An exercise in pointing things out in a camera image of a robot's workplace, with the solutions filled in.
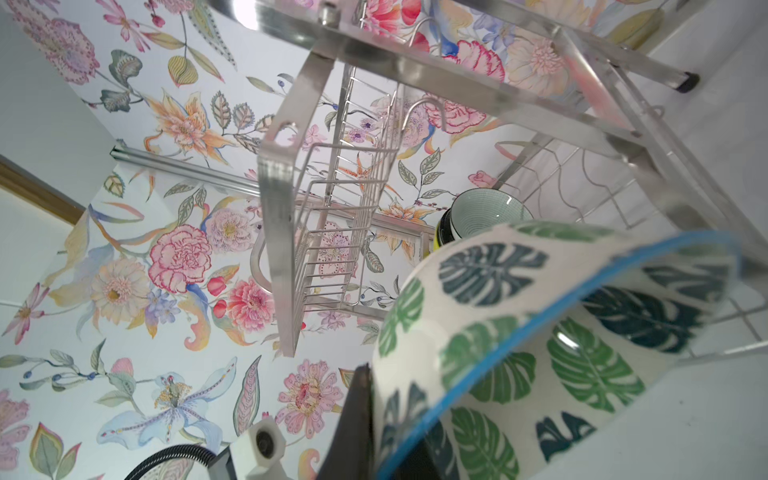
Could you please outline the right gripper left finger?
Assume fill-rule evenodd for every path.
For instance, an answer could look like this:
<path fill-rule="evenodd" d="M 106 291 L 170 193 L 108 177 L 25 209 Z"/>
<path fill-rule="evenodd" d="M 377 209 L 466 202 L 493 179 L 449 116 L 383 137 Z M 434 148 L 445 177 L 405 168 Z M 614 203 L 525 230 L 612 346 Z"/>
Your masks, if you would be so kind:
<path fill-rule="evenodd" d="M 372 377 L 368 364 L 357 367 L 341 417 L 317 480 L 373 478 Z"/>

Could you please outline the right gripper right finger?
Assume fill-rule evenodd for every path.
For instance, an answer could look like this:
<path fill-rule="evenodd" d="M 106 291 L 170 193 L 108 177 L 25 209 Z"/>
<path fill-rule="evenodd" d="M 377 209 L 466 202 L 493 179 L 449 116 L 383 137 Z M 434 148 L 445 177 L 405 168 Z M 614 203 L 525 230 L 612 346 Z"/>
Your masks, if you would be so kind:
<path fill-rule="evenodd" d="M 440 462 L 444 457 L 447 443 L 444 436 L 425 436 L 411 451 L 395 472 L 399 480 L 439 480 L 445 479 Z"/>

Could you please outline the green leaf pattern bowl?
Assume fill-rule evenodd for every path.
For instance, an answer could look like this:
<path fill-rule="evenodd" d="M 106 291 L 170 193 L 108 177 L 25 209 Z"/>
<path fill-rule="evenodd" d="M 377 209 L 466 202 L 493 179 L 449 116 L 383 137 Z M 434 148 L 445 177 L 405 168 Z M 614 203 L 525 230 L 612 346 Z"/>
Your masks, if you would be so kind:
<path fill-rule="evenodd" d="M 375 473 L 424 448 L 442 479 L 528 479 L 678 361 L 735 287 L 728 234 L 498 225 L 405 281 L 372 359 Z"/>

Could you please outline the dark blue patterned bowl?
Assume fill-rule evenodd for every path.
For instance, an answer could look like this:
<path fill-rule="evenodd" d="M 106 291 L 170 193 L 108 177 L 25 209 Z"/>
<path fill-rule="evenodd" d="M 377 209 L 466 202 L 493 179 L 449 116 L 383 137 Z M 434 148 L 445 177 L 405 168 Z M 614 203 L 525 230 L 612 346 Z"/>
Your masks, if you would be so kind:
<path fill-rule="evenodd" d="M 434 236 L 434 250 L 438 250 L 443 245 L 454 241 L 454 235 L 451 229 L 450 214 L 451 210 L 446 210 L 436 226 Z"/>

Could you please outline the pale teal glass bowl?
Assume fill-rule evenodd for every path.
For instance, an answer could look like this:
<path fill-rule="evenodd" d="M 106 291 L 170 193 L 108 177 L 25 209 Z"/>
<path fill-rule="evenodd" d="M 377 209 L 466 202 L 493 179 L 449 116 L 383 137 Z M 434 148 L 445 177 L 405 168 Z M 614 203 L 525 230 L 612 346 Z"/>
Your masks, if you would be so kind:
<path fill-rule="evenodd" d="M 448 211 L 448 231 L 454 240 L 469 238 L 496 225 L 520 223 L 533 214 L 511 195 L 489 188 L 467 190 L 456 197 Z"/>

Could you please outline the steel wire dish rack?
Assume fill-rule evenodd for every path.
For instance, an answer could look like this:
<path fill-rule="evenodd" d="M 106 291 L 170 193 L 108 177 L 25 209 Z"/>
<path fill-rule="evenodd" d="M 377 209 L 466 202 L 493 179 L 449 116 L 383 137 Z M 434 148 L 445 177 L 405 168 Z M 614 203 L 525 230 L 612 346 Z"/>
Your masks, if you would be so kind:
<path fill-rule="evenodd" d="M 257 197 L 244 274 L 274 299 L 287 357 L 350 359 L 304 323 L 359 317 L 365 352 L 462 194 L 499 190 L 535 222 L 652 243 L 720 230 L 741 277 L 716 314 L 665 302 L 685 364 L 767 351 L 767 5 L 513 1 L 209 1 L 264 116 L 223 94 L 242 146 L 212 183 Z M 395 13 L 385 21 L 387 12 Z"/>

